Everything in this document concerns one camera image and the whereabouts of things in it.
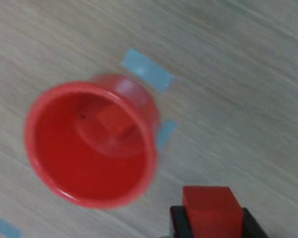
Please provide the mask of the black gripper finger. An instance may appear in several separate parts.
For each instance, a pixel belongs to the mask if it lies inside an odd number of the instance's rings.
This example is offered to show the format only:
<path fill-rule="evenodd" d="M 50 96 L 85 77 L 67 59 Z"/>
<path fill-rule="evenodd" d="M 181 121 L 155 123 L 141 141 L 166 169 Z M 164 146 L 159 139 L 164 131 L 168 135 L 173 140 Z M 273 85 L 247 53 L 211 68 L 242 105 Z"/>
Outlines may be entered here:
<path fill-rule="evenodd" d="M 242 238 L 269 238 L 250 211 L 243 207 Z"/>
<path fill-rule="evenodd" d="M 184 206 L 171 206 L 170 212 L 170 238 L 194 238 Z"/>

